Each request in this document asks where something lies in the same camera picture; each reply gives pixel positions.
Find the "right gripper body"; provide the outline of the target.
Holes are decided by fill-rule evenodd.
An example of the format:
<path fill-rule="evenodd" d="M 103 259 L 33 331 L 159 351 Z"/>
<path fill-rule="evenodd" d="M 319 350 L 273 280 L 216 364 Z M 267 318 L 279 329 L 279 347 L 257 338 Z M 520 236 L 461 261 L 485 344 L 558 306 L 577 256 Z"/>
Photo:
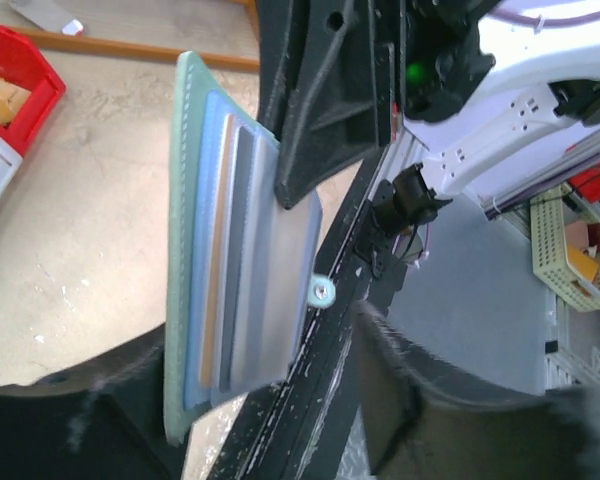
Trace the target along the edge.
<path fill-rule="evenodd" d="M 259 122 L 288 150 L 371 150 L 395 137 L 402 1 L 260 1 Z"/>

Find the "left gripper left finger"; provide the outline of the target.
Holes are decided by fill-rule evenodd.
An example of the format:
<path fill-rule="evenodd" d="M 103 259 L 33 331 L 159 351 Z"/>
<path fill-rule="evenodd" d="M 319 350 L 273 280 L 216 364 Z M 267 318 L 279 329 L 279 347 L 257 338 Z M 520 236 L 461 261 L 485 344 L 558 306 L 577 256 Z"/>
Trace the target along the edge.
<path fill-rule="evenodd" d="M 0 387 L 0 479 L 177 479 L 163 427 L 163 346 L 132 342 Z"/>

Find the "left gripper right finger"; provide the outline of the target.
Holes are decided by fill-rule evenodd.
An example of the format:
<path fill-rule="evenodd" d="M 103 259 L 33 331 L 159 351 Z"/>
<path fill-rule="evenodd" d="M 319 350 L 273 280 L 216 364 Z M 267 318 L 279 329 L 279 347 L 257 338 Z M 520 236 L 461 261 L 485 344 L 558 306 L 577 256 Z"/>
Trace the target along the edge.
<path fill-rule="evenodd" d="M 370 472 L 378 479 L 600 479 L 600 386 L 530 395 L 483 380 L 354 306 Z"/>

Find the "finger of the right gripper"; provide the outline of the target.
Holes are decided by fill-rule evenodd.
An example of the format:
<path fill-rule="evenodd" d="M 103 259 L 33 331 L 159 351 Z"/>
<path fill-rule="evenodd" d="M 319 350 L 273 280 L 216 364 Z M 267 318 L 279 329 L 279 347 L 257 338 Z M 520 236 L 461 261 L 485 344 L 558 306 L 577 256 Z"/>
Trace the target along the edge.
<path fill-rule="evenodd" d="M 280 142 L 274 190 L 291 209 L 323 181 L 380 150 L 375 91 L 277 89 L 273 133 Z"/>

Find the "green card holder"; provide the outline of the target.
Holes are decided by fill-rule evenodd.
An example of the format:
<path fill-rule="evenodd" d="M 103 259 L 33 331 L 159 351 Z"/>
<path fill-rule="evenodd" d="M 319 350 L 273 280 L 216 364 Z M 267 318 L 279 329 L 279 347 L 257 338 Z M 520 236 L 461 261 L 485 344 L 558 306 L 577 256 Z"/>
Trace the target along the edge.
<path fill-rule="evenodd" d="M 232 196 L 216 315 L 213 380 L 199 380 L 224 121 L 235 115 Z M 209 410 L 286 378 L 306 312 L 336 298 L 314 270 L 316 192 L 284 209 L 274 194 L 279 144 L 194 52 L 176 68 L 169 158 L 164 427 L 173 444 Z"/>

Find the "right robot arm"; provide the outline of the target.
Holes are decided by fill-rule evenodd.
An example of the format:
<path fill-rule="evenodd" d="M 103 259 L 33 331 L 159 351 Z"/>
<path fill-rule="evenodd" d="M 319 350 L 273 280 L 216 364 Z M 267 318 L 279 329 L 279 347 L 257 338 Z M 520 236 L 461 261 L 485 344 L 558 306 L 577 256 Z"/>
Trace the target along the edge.
<path fill-rule="evenodd" d="M 600 1 L 260 1 L 259 122 L 285 208 L 406 125 L 433 202 L 574 124 L 600 124 Z"/>

